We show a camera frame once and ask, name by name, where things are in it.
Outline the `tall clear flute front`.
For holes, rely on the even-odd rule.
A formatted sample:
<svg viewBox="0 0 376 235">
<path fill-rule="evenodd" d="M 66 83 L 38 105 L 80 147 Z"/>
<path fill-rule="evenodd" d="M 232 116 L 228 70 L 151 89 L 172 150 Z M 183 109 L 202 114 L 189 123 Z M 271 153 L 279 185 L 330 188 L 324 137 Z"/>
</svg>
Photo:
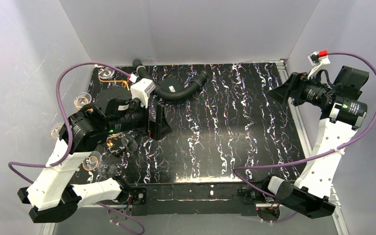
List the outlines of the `tall clear flute front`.
<svg viewBox="0 0 376 235">
<path fill-rule="evenodd" d="M 135 152 L 138 148 L 136 140 L 129 134 L 124 134 L 121 137 L 121 142 L 128 152 Z"/>
</svg>

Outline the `tall clear flute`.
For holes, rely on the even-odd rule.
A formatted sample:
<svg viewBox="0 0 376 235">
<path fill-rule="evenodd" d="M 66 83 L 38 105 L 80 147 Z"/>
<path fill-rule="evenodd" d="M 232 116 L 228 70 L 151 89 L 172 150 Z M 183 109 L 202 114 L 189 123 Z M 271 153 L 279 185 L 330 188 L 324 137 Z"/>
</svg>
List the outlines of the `tall clear flute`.
<svg viewBox="0 0 376 235">
<path fill-rule="evenodd" d="M 98 79 L 101 82 L 111 82 L 115 74 L 115 71 L 109 67 L 99 67 L 98 68 Z"/>
<path fill-rule="evenodd" d="M 121 142 L 128 152 L 135 152 L 138 148 L 136 140 L 129 134 L 124 134 L 121 137 Z"/>
</svg>

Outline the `clear stemmed wine glass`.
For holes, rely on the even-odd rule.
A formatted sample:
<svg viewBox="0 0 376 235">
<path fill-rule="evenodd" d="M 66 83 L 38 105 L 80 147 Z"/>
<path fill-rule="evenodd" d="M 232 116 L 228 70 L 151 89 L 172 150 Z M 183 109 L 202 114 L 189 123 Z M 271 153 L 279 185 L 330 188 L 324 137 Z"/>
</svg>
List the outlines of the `clear stemmed wine glass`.
<svg viewBox="0 0 376 235">
<path fill-rule="evenodd" d="M 82 167 L 86 171 L 96 171 L 98 175 L 104 178 L 110 178 L 118 174 L 117 164 L 110 158 L 105 158 L 98 151 L 93 151 L 87 156 Z"/>
</svg>

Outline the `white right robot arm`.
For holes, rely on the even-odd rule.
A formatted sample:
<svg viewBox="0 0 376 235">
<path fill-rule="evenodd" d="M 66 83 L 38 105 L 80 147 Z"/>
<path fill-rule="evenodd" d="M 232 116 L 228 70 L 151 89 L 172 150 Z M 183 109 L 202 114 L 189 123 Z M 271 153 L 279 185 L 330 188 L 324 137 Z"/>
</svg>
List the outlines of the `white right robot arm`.
<svg viewBox="0 0 376 235">
<path fill-rule="evenodd" d="M 298 179 L 291 183 L 271 177 L 267 189 L 279 204 L 311 219 L 332 215 L 336 206 L 329 201 L 330 188 L 344 149 L 361 127 L 368 107 L 358 101 L 369 78 L 366 71 L 343 67 L 333 83 L 321 82 L 321 70 L 314 78 L 292 73 L 267 95 L 280 103 L 291 98 L 295 106 L 310 103 L 321 109 L 315 145 Z"/>
</svg>

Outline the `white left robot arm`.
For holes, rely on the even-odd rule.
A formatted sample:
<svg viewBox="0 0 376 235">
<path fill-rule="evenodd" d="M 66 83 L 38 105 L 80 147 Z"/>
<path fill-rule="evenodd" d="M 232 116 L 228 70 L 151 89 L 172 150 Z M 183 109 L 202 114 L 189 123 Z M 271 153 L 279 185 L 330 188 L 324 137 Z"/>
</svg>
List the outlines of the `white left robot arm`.
<svg viewBox="0 0 376 235">
<path fill-rule="evenodd" d="M 18 191 L 19 199 L 32 206 L 29 211 L 32 222 L 59 223 L 78 208 L 105 200 L 124 200 L 133 205 L 145 203 L 145 188 L 129 185 L 120 175 L 81 185 L 71 184 L 70 180 L 111 134 L 143 129 L 158 141 L 172 132 L 163 105 L 157 105 L 156 119 L 150 118 L 149 97 L 155 89 L 155 85 L 135 84 L 130 89 L 114 86 L 67 118 L 53 153 L 37 179 Z"/>
</svg>

